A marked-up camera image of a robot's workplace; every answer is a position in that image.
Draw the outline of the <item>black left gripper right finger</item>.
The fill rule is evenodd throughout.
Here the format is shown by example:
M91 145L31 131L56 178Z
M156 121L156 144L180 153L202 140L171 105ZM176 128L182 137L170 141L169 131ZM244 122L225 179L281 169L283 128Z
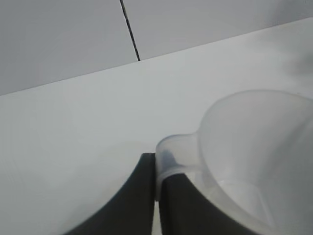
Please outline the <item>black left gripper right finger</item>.
M159 202L163 235L230 235L228 218L210 203L185 174L162 183Z

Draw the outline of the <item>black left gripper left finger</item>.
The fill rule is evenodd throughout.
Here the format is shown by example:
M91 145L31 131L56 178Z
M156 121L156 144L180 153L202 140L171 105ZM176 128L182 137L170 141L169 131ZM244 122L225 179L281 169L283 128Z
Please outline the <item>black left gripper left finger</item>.
M155 183L155 154L144 153L114 197L67 234L150 235L155 208Z

